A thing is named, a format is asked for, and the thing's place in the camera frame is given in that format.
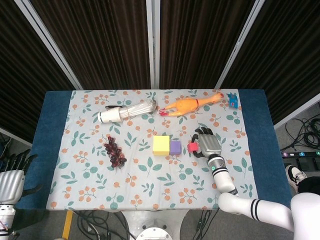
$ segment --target rubber chicken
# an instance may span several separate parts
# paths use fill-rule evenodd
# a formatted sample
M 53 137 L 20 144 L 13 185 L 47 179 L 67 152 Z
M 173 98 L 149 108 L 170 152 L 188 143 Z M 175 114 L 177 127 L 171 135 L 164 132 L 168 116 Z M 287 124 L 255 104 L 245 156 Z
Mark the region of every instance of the rubber chicken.
M 214 104 L 220 102 L 224 97 L 222 93 L 217 93 L 208 98 L 185 98 L 178 100 L 163 109 L 159 110 L 161 116 L 181 116 L 190 112 L 194 112 L 205 104 Z M 177 111 L 166 112 L 168 109 L 176 108 Z

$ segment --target yellow cube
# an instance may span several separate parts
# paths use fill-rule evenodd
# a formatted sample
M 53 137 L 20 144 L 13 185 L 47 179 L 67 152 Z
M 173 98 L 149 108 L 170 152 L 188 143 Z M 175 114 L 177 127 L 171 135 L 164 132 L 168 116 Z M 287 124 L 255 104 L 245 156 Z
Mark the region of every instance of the yellow cube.
M 153 136 L 153 155 L 168 156 L 170 152 L 169 136 Z

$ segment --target person's foot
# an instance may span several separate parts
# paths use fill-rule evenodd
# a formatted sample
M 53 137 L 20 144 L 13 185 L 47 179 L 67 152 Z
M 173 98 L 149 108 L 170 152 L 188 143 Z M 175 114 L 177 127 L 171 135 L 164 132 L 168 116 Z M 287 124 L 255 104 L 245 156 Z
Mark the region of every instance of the person's foot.
M 285 174 L 289 184 L 293 187 L 296 193 L 298 193 L 298 184 L 307 178 L 307 175 L 300 171 L 296 166 L 289 165 L 285 168 Z

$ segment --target robotic arm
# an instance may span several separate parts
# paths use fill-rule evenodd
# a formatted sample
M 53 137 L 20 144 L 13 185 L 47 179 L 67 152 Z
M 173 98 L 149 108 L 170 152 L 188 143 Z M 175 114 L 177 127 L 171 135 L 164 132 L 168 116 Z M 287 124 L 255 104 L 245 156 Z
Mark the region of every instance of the robotic arm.
M 218 205 L 224 212 L 243 214 L 259 222 L 273 224 L 294 232 L 295 240 L 313 240 L 318 237 L 320 196 L 313 193 L 300 193 L 291 200 L 291 209 L 286 206 L 259 199 L 238 197 L 238 191 L 226 168 L 225 160 L 220 156 L 221 145 L 209 128 L 195 130 L 191 142 L 198 140 L 201 152 L 193 151 L 197 158 L 207 158 L 212 169 L 216 187 L 221 192 Z
M 30 150 L 27 150 L 17 156 L 11 155 L 4 168 L 0 169 L 0 240 L 9 239 L 16 214 L 14 205 L 21 197 L 41 188 L 37 186 L 35 189 L 23 191 L 26 172 L 31 161 L 37 157 L 32 155 L 26 159 L 29 152 Z

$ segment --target dark curtain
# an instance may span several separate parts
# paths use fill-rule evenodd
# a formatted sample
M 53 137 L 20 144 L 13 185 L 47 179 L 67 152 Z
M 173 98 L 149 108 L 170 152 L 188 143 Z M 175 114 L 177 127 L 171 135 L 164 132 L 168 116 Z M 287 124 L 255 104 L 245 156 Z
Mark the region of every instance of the dark curtain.
M 146 0 L 32 0 L 84 89 L 149 89 Z
M 264 89 L 274 124 L 320 93 L 320 1 L 267 0 L 222 88 Z
M 0 13 L 0 128 L 32 143 L 46 91 L 74 88 L 15 2 Z
M 161 0 L 160 88 L 213 88 L 254 0 Z

